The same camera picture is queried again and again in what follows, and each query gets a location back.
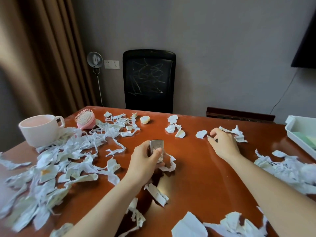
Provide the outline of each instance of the white wall socket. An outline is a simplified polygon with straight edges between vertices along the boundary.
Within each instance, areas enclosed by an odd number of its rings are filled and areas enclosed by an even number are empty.
[[[119,69],[119,61],[104,60],[105,69]]]

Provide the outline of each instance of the reddish-brown tabletop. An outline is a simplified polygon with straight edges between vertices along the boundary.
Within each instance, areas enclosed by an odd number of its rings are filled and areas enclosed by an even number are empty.
[[[102,121],[104,121],[103,115],[106,111],[113,115],[125,113],[128,117],[135,112],[95,106],[89,106],[89,108],[93,110],[96,118]],[[76,114],[65,119],[67,127],[76,126],[74,121]],[[127,149],[124,153],[114,156],[122,167],[116,174],[122,179],[127,171],[134,147],[145,140],[153,139],[164,140],[164,149],[175,157],[177,167],[174,172],[159,171],[153,176],[154,184],[169,197],[169,202],[165,207],[157,204],[147,190],[141,190],[137,195],[137,209],[144,215],[146,221],[140,230],[128,236],[171,236],[171,229],[188,211],[191,211],[201,222],[207,223],[219,223],[226,214],[238,211],[257,227],[262,226],[262,214],[256,208],[255,199],[233,169],[215,154],[207,139],[195,137],[198,131],[210,132],[219,126],[231,130],[238,125],[248,141],[248,143],[238,143],[240,152],[251,161],[257,158],[255,149],[258,149],[261,155],[269,155],[275,161],[277,158],[274,158],[271,152],[280,150],[289,155],[299,156],[302,162],[314,162],[308,154],[287,138],[284,125],[178,115],[177,124],[182,125],[186,133],[185,137],[180,139],[175,137],[176,131],[168,134],[164,130],[168,126],[167,118],[170,114],[138,111],[138,115],[148,115],[151,120],[148,124],[141,124],[137,118],[136,124],[141,130],[132,137],[117,138]],[[106,150],[118,148],[112,139],[107,140],[107,143],[99,147],[99,156],[94,162],[96,166],[105,167],[109,159],[105,157],[108,153]],[[15,163],[32,161],[35,164],[37,155],[35,149],[28,146],[26,142],[4,153],[6,159]],[[0,207],[14,194],[13,190],[5,186],[4,180],[25,170],[26,168],[7,171],[0,166]],[[0,235],[49,236],[54,228],[60,228],[64,223],[76,224],[113,187],[104,175],[100,175],[97,181],[74,184],[64,198],[64,202],[53,209],[60,215],[51,216],[42,229],[35,231],[33,225],[29,224],[20,233],[14,233],[4,226],[4,219],[0,222]],[[130,213],[125,215],[117,234],[136,225],[131,221],[130,216]],[[208,232],[212,233],[210,236],[217,236],[210,229]],[[277,236],[270,225],[268,225],[268,236]]]

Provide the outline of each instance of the curtain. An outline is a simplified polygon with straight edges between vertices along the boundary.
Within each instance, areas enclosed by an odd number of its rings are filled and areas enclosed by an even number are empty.
[[[27,117],[97,105],[71,0],[0,0],[0,66]]]

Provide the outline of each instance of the plastic container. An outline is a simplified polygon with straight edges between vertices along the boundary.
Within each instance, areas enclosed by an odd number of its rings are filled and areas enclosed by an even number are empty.
[[[300,132],[307,137],[316,138],[316,118],[288,116],[285,123],[288,137],[316,160],[316,150],[294,134],[294,132]]]

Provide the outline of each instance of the lighter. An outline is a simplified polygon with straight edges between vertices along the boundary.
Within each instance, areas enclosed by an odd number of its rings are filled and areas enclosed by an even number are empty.
[[[161,153],[161,156],[159,157],[157,163],[163,162],[163,140],[149,141],[150,155],[152,155],[154,150],[158,149],[159,147],[161,147],[162,153]]]

